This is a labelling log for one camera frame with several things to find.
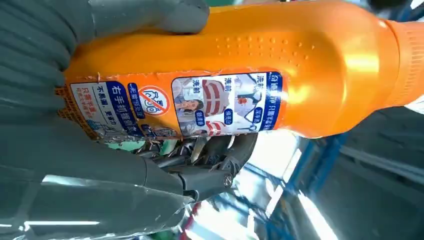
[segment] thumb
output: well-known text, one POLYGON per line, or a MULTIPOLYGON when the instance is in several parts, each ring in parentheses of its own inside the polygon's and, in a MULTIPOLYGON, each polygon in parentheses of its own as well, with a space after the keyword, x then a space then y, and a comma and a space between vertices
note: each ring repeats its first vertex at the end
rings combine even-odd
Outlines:
POLYGON ((198 33, 206 25, 204 0, 89 0, 95 36, 154 26, 174 33, 198 33))

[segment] plastic bottle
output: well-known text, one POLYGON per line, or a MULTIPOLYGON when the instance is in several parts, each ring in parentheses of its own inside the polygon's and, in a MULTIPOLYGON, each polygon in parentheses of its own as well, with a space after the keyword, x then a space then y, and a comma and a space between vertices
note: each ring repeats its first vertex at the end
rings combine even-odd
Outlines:
POLYGON ((308 138, 334 135, 373 111, 406 105, 424 93, 423 30, 421 23, 379 19, 342 1, 212 8, 199 34, 140 31, 79 48, 65 73, 66 88, 58 90, 68 102, 60 114, 80 122, 92 137, 112 136, 107 128, 113 132, 114 126, 137 137, 280 128, 308 138), (77 92, 84 85, 78 83, 87 83, 97 101, 96 88, 107 88, 106 103, 115 105, 115 114, 102 111, 100 103, 95 109, 107 124, 84 115, 86 96, 77 92), (114 94, 117 87, 126 94, 114 94), (141 111, 132 102, 134 91, 141 111), (202 104, 193 100, 182 108, 189 99, 202 104), (119 116, 120 102, 132 118, 119 116))

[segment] gray glove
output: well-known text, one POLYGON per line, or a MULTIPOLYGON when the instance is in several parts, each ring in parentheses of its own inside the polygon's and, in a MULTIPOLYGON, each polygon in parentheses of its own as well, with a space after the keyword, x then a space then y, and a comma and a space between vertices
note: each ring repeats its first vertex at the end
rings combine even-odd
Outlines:
POLYGON ((180 221, 181 182, 58 117, 55 87, 80 43, 143 26, 197 33, 208 15, 202 0, 0 1, 0 239, 154 232, 180 221), (81 222, 91 225, 72 225, 81 222))

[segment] prohibition symbol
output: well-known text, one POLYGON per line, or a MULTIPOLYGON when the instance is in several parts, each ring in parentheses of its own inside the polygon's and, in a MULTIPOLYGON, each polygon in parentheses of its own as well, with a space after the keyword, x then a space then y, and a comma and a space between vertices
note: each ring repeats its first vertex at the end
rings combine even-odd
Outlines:
POLYGON ((161 116, 170 109, 166 93, 156 86, 145 86, 138 90, 141 106, 147 115, 161 116))

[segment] printed label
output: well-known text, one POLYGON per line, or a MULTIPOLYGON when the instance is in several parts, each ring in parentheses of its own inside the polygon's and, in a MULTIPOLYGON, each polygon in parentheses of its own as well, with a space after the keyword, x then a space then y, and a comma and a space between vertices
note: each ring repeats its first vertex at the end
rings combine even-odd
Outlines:
POLYGON ((278 72, 179 77, 172 82, 183 136, 216 136, 272 130, 283 78, 278 72))
POLYGON ((285 111, 286 82, 273 68, 250 70, 69 77, 56 90, 66 100, 58 114, 105 142, 272 130, 285 111))
POLYGON ((170 108, 170 101, 167 94, 155 86, 147 86, 138 90, 142 98, 141 105, 148 115, 160 116, 165 114, 170 108))
POLYGON ((121 83, 75 83, 70 87, 83 117, 100 136, 144 137, 121 83))

